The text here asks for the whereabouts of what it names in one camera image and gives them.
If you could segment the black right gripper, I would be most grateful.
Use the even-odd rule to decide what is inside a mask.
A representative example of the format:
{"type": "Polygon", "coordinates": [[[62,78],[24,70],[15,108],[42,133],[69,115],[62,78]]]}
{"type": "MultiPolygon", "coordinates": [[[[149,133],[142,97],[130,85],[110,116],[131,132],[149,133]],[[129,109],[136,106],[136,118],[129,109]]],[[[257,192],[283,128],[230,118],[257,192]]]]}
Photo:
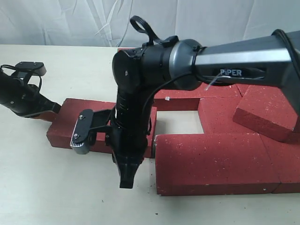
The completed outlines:
{"type": "Polygon", "coordinates": [[[113,159],[118,167],[120,188],[132,189],[135,174],[148,147],[147,137],[152,130],[152,121],[149,119],[145,127],[139,123],[124,127],[113,118],[110,125],[112,130],[106,141],[112,148],[113,159]]]}

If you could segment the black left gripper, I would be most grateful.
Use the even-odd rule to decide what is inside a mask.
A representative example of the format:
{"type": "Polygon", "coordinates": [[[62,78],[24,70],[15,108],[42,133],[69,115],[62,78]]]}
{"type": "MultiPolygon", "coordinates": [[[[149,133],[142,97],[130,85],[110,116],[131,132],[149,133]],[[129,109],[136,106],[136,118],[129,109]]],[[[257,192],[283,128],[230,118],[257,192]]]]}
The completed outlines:
{"type": "Polygon", "coordinates": [[[20,117],[53,122],[61,105],[43,96],[36,85],[22,86],[9,100],[9,109],[20,117]]]}

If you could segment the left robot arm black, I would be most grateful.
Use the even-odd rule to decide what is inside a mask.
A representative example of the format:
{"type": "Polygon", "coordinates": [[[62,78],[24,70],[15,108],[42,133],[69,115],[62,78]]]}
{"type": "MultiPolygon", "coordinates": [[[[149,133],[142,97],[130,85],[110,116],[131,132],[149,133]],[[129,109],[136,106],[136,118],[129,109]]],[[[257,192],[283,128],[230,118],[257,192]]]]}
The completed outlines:
{"type": "Polygon", "coordinates": [[[19,117],[52,122],[61,105],[40,93],[46,68],[42,62],[22,61],[0,67],[0,104],[19,117]]]}

